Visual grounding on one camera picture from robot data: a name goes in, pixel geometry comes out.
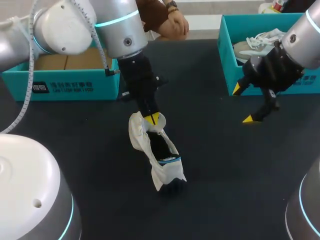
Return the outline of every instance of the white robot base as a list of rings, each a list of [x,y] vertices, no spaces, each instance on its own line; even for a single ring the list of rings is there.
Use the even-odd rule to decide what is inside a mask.
[[[0,134],[0,240],[80,240],[81,216],[54,156]]]

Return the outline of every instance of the metal screw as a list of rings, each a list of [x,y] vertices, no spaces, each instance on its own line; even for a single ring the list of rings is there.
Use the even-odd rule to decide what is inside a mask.
[[[292,34],[292,35],[290,36],[290,43],[293,44],[296,40],[297,40],[297,35]]]
[[[132,40],[131,38],[127,37],[126,39],[124,39],[123,43],[126,46],[130,46],[132,44]]]

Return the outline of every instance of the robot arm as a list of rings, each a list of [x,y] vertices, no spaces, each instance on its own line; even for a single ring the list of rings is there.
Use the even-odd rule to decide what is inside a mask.
[[[304,75],[304,69],[320,67],[320,0],[283,36],[266,56],[253,56],[242,67],[233,95],[241,95],[251,84],[260,88],[265,104],[243,122],[261,122],[280,108],[277,94],[287,90]]]
[[[163,82],[154,75],[144,55],[148,41],[135,0],[61,0],[50,8],[31,11],[29,17],[15,17],[0,23],[0,73],[33,59],[31,44],[35,58],[47,54],[77,55],[83,53],[93,39],[107,76],[115,72],[107,66],[102,45],[109,57],[118,60],[128,91],[123,99],[134,99],[142,116],[156,125],[159,109],[155,92]],[[29,70],[31,87],[32,81],[33,73]],[[1,133],[12,130],[23,117],[31,87],[29,84],[24,110]]]

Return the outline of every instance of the cardboard box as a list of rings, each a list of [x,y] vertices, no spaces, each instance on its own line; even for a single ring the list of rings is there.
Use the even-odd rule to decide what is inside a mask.
[[[40,56],[34,63],[34,70],[64,70],[66,67],[67,58],[68,56],[59,54]]]
[[[109,68],[112,68],[112,59],[108,57],[106,50],[106,62]],[[99,53],[95,47],[90,47],[87,51],[79,55],[69,55],[66,60],[65,70],[79,70],[79,69],[103,69],[104,65]]]
[[[107,59],[118,70],[116,59]],[[46,55],[35,63],[31,101],[96,101],[118,97],[120,74],[106,77],[99,51],[94,47],[79,55]],[[29,63],[2,73],[16,101],[24,101]]]
[[[278,28],[287,32],[302,16],[302,13],[223,15],[218,39],[218,50],[229,95],[237,81],[244,76],[234,54],[233,44],[246,38]],[[305,70],[305,75],[282,94],[320,93],[320,68]],[[242,95],[261,95],[259,88],[250,86]]]

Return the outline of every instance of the shoe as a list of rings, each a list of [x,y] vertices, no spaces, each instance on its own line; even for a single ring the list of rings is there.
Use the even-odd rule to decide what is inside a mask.
[[[181,157],[164,131],[166,118],[159,114],[158,124],[151,125],[140,112],[131,115],[129,137],[132,146],[149,158],[151,176],[156,190],[179,191],[187,182]]]
[[[252,56],[264,57],[275,47],[274,42],[279,41],[285,34],[276,28],[269,32],[260,33],[256,37],[247,37],[246,41],[233,45],[235,58],[244,64]]]

